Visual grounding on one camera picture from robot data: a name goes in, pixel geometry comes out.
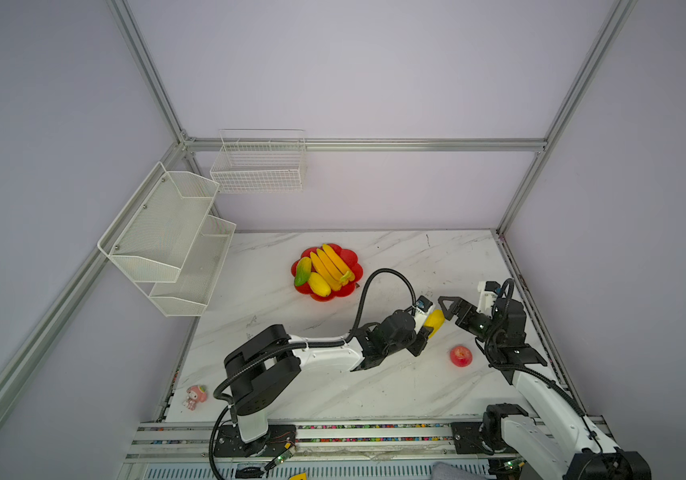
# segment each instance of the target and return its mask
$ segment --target my melody figurine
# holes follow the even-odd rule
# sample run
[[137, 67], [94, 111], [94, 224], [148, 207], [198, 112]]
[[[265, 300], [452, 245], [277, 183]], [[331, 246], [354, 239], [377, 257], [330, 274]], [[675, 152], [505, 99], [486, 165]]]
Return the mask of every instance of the my melody figurine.
[[184, 400], [183, 405], [189, 410], [195, 409], [197, 403], [207, 399], [207, 392], [204, 390], [203, 385], [190, 386], [186, 392], [189, 396]]

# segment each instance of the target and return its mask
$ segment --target black mounting plate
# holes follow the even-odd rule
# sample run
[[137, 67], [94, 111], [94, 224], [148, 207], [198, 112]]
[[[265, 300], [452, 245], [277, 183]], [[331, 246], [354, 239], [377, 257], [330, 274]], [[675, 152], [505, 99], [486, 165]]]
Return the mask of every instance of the black mounting plate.
[[[490, 448], [482, 444], [481, 435], [482, 422], [453, 422], [452, 439], [455, 442], [455, 452], [458, 454], [484, 454], [490, 455]], [[516, 453], [513, 448], [506, 446], [502, 452], [495, 453]]]
[[[216, 458], [247, 458], [259, 453], [261, 457], [273, 458], [286, 450], [285, 444], [287, 441], [295, 443], [295, 433], [294, 425], [269, 425], [269, 433], [265, 437], [245, 444], [239, 435], [238, 427], [223, 425], [218, 430], [218, 437], [215, 439], [213, 456]], [[265, 450], [260, 452], [263, 443], [265, 444]]]

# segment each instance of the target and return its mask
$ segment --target robotic arm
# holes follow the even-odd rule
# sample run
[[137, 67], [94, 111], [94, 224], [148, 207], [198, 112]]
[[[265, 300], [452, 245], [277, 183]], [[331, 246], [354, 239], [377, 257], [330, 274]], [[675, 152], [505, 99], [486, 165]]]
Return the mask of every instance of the robotic arm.
[[[407, 284], [412, 304], [396, 310], [383, 322], [359, 327], [367, 288], [376, 274], [396, 274]], [[517, 405], [490, 405], [483, 416], [481, 435], [491, 452], [514, 448], [543, 480], [638, 480], [651, 478], [650, 468], [636, 452], [625, 452], [591, 422], [578, 404], [551, 379], [526, 367], [547, 365], [524, 342], [527, 316], [524, 306], [511, 298], [513, 280], [501, 286], [482, 282], [477, 288], [479, 307], [461, 297], [438, 298], [444, 319], [473, 334], [490, 366], [526, 398], [554, 437], [545, 436]], [[390, 269], [380, 269], [367, 279], [357, 319], [345, 337], [311, 339], [289, 335], [272, 325], [226, 356], [228, 375], [214, 391], [229, 401], [233, 423], [244, 443], [260, 442], [269, 430], [265, 407], [301, 370], [328, 368], [343, 371], [377, 367], [389, 355], [407, 350], [419, 356], [428, 337], [441, 326], [427, 326], [434, 304], [424, 296], [415, 299], [407, 279]], [[231, 387], [232, 395], [223, 393]]]

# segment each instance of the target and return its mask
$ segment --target gray cloth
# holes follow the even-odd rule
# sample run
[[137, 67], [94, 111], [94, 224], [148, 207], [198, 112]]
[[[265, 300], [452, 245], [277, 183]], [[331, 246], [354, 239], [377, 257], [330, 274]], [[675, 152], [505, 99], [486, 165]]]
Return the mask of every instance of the gray cloth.
[[431, 471], [431, 480], [487, 480], [446, 463], [437, 463]]

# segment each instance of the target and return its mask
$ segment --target white wire basket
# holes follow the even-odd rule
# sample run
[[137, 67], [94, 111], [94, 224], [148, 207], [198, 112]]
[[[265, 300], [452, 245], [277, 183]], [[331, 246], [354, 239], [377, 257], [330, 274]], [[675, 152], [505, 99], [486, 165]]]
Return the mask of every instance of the white wire basket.
[[218, 183], [190, 172], [156, 167], [138, 188], [156, 183], [122, 225], [120, 214], [98, 248], [165, 316], [200, 316], [213, 296], [236, 225], [212, 216]]
[[223, 194], [268, 194], [303, 190], [303, 130], [220, 130], [220, 148], [210, 175]]

